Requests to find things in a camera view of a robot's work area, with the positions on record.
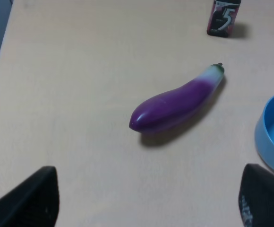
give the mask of beige table surface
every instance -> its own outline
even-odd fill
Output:
[[[245,0],[236,34],[206,34],[212,0],[16,0],[0,52],[0,196],[56,166],[58,227],[241,227],[254,127],[274,95],[274,1]],[[128,128],[145,99],[222,62],[192,124]]]

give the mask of toy eggplant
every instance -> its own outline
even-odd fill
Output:
[[[186,121],[205,104],[223,77],[222,63],[211,65],[189,83],[140,104],[131,116],[129,127],[154,134]]]

